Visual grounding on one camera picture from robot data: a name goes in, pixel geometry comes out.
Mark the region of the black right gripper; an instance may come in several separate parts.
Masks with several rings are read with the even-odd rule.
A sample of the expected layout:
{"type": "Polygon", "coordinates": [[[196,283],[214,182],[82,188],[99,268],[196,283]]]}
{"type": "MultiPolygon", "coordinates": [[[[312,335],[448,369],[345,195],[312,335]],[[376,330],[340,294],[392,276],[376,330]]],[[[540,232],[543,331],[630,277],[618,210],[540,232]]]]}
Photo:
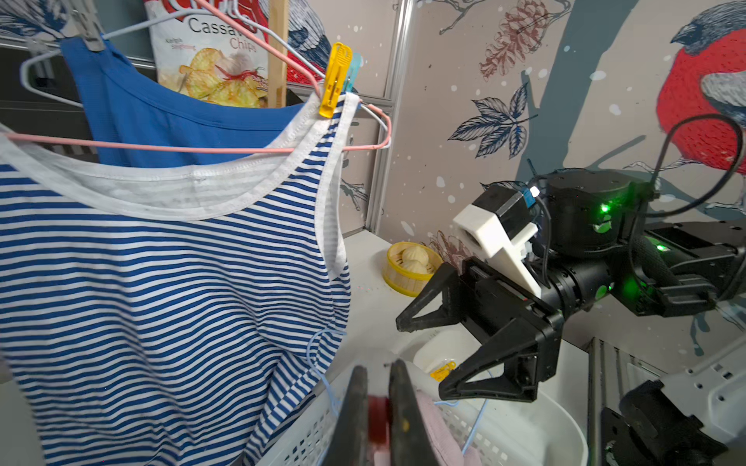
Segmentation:
{"type": "Polygon", "coordinates": [[[463,274],[450,264],[435,272],[398,315],[396,329],[413,333],[464,323],[479,341],[480,348],[439,384],[442,400],[536,400],[540,384],[557,372],[565,322],[583,306],[569,269],[551,268],[549,279],[541,298],[476,258],[464,262],[463,274]]]}

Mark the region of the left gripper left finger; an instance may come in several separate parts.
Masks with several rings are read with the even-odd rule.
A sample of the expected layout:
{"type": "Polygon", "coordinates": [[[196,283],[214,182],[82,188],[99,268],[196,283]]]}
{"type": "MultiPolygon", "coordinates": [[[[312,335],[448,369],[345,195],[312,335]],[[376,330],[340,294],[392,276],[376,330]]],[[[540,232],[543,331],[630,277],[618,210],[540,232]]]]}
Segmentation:
{"type": "Polygon", "coordinates": [[[363,466],[368,448],[368,374],[354,367],[322,466],[363,466]]]}

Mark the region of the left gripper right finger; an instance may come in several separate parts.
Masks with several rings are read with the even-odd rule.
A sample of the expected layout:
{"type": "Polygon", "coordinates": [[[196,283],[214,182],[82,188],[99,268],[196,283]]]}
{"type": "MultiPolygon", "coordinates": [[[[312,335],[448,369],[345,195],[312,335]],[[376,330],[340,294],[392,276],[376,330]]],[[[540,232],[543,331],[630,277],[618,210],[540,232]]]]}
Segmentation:
{"type": "Polygon", "coordinates": [[[389,406],[390,464],[436,466],[438,461],[402,359],[396,359],[390,367],[389,406]]]}

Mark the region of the pink tank top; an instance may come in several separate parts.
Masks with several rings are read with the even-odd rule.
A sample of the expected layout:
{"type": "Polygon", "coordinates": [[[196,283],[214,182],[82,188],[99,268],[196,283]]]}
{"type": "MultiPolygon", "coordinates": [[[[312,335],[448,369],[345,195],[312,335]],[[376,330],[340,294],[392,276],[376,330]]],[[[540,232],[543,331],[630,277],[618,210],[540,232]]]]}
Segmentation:
{"type": "MultiPolygon", "coordinates": [[[[481,465],[482,460],[476,448],[469,447],[465,454],[462,452],[462,447],[447,427],[435,401],[421,390],[416,389],[415,394],[438,464],[481,465]]],[[[384,448],[374,448],[368,441],[367,461],[371,465],[390,465],[390,444],[384,448]]]]}

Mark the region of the red clothespin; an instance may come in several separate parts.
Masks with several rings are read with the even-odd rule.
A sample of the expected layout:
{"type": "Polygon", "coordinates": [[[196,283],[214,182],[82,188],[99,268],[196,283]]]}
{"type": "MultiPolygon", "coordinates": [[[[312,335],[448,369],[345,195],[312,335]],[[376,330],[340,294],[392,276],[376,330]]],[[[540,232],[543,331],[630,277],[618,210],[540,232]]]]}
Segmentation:
{"type": "Polygon", "coordinates": [[[374,448],[390,444],[390,400],[384,396],[368,396],[368,441],[374,448]]]}

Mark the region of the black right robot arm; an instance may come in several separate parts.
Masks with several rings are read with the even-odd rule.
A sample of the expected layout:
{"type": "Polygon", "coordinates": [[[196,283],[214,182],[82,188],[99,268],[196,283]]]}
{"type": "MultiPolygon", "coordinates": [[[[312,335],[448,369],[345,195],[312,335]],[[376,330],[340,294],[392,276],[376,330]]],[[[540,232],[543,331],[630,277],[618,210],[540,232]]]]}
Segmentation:
{"type": "MultiPolygon", "coordinates": [[[[566,322],[613,297],[635,316],[695,316],[745,291],[745,224],[665,223],[651,182],[563,169],[496,182],[456,217],[474,256],[442,265],[402,332],[464,326],[478,348],[439,386],[455,401],[534,402],[566,322]]],[[[745,444],[745,343],[621,390],[593,435],[599,465],[711,465],[745,444]]]]}

